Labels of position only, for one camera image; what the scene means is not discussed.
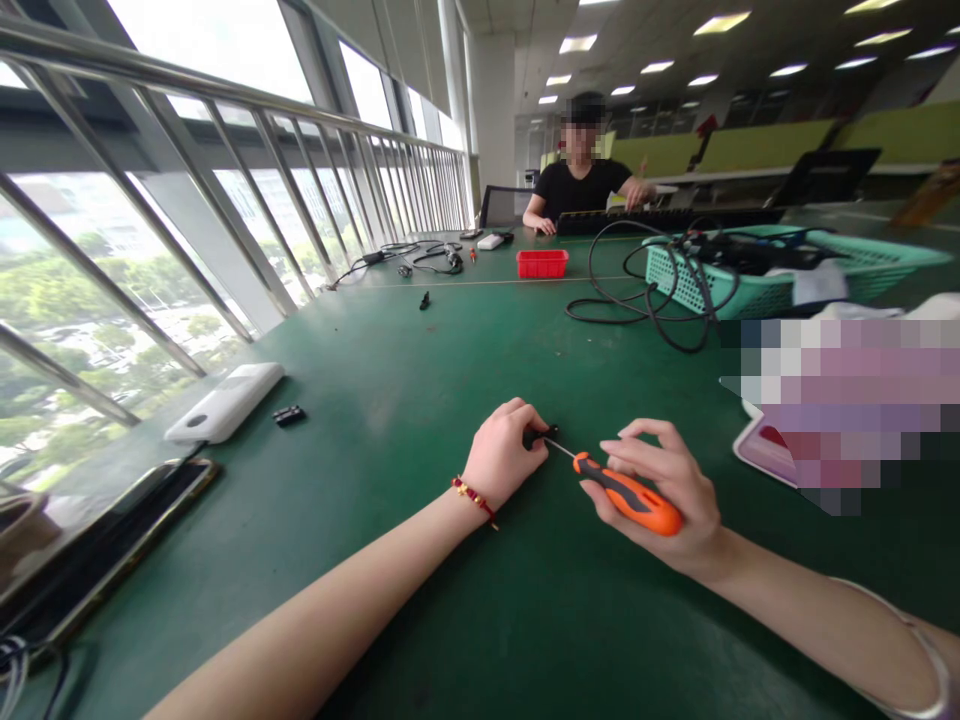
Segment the person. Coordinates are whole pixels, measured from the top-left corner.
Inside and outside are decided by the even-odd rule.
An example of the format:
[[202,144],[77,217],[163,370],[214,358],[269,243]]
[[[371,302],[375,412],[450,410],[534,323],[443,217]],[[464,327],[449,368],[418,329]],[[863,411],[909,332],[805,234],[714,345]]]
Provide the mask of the person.
[[[531,428],[546,431],[547,425],[532,405],[514,398],[474,436],[460,479],[490,512],[547,459],[543,440],[524,448],[523,433]],[[660,447],[643,434],[655,436]],[[673,537],[654,535],[585,480],[581,485],[603,522],[745,610],[891,717],[956,716],[960,638],[724,527],[712,483],[670,423],[634,420],[601,447],[610,468],[655,483],[680,510],[684,526]],[[313,717],[410,596],[488,520],[476,501],[448,489],[247,630],[147,718]]]
[[602,119],[599,93],[581,93],[570,101],[561,130],[567,159],[544,168],[523,213],[524,225],[554,235],[560,213],[605,210],[611,192],[627,199],[628,212],[656,194],[623,163],[594,158]]

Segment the black t-shirt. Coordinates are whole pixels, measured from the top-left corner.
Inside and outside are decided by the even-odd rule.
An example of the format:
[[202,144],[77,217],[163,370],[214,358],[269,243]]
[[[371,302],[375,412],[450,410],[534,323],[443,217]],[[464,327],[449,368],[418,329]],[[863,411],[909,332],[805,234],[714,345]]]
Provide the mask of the black t-shirt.
[[533,192],[547,201],[543,217],[556,222],[562,212],[605,210],[610,193],[619,192],[631,175],[616,160],[594,160],[587,176],[577,180],[566,161],[560,160],[544,168]]

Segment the green table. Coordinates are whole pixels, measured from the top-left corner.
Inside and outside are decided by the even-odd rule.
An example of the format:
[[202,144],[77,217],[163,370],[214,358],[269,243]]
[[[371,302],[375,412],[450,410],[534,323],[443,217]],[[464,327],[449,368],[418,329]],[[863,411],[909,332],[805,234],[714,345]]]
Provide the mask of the green table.
[[[923,237],[941,242],[936,232]],[[943,233],[943,243],[953,239]],[[268,611],[442,492],[481,421],[516,395],[578,450],[599,453],[597,443],[636,416],[672,420],[716,483],[730,527],[960,631],[956,491],[867,492],[863,517],[832,518],[749,468],[731,451],[747,418],[717,382],[716,341],[687,357],[646,323],[567,318],[567,302],[592,295],[587,241],[562,243],[571,254],[564,281],[516,278],[518,249],[557,242],[518,230],[513,246],[481,252],[476,265],[467,259],[459,277],[405,280],[382,265],[246,350],[238,360],[277,360],[289,377],[229,443],[206,451],[223,475],[74,643],[73,717],[145,712]],[[631,246],[604,243],[598,274],[622,276]],[[941,284],[954,277],[926,272]],[[632,282],[609,286],[627,291]],[[425,290],[433,304],[421,312]],[[198,383],[82,471],[123,484],[168,459],[175,452],[163,429],[214,384]],[[308,421],[278,429],[270,413],[292,403]],[[330,467],[339,471],[322,469]],[[500,525],[449,558],[322,717],[879,716],[603,525],[560,453]],[[53,674],[31,683],[18,717],[35,716]]]

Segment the orange screwdriver handle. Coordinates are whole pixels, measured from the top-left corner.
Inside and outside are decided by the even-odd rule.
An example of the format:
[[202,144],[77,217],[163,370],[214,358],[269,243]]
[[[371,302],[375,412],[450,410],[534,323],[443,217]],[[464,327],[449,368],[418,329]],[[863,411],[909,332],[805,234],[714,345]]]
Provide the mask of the orange screwdriver handle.
[[600,483],[622,514],[658,535],[676,535],[683,527],[677,509],[653,490],[610,468],[602,467],[589,453],[573,459],[573,469]]

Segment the red box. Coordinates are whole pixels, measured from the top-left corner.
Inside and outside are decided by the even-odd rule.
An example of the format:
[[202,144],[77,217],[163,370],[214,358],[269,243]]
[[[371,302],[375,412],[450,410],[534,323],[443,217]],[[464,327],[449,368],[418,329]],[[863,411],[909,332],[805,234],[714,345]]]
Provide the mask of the red box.
[[569,259],[566,250],[521,250],[517,253],[517,272],[522,278],[563,277]]

